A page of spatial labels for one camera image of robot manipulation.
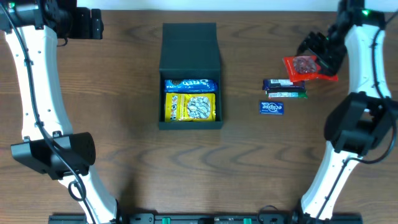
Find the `blue Oreo cookie pack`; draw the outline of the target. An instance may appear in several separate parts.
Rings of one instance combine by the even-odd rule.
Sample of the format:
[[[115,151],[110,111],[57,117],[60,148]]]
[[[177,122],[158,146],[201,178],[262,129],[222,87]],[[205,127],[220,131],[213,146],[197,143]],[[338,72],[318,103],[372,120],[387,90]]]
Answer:
[[[165,80],[166,93],[210,93],[218,89],[216,82],[209,79]]]

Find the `yellow sunflower seed bag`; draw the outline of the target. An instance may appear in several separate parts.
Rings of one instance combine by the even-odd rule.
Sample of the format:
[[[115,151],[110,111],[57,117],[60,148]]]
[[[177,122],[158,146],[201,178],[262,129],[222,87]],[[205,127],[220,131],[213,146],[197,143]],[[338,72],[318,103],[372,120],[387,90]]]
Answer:
[[[215,121],[214,93],[167,93],[165,95],[165,122]]]

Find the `black gift box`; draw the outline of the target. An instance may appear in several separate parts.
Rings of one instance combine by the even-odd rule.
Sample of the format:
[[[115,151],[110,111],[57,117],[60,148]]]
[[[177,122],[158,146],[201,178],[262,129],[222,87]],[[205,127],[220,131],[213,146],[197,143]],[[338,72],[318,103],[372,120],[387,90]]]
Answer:
[[[165,121],[165,81],[209,79],[216,82],[216,117],[213,122]],[[221,129],[223,95],[221,54],[215,23],[165,23],[159,63],[159,129]]]

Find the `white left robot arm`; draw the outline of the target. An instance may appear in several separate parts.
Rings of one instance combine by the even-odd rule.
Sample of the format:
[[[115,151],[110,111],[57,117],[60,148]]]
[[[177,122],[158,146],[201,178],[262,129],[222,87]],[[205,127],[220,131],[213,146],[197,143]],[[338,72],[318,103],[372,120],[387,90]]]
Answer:
[[[90,133],[75,133],[63,103],[57,49],[70,39],[100,40],[101,11],[76,1],[2,1],[1,30],[12,52],[22,100],[22,142],[13,144],[20,164],[65,186],[83,209],[57,223],[121,223],[118,201],[96,168]]]

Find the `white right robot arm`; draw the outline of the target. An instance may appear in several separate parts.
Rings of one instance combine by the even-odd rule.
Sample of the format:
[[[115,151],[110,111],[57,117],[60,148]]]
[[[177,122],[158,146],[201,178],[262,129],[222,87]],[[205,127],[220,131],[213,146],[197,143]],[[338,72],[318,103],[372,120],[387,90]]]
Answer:
[[[307,192],[288,223],[361,223],[360,215],[334,215],[333,207],[357,164],[377,164],[397,140],[397,102],[386,83],[383,61],[385,29],[390,21],[365,1],[341,0],[327,35],[309,33],[297,55],[316,55],[321,73],[338,73],[349,60],[348,96],[326,119],[326,150]]]

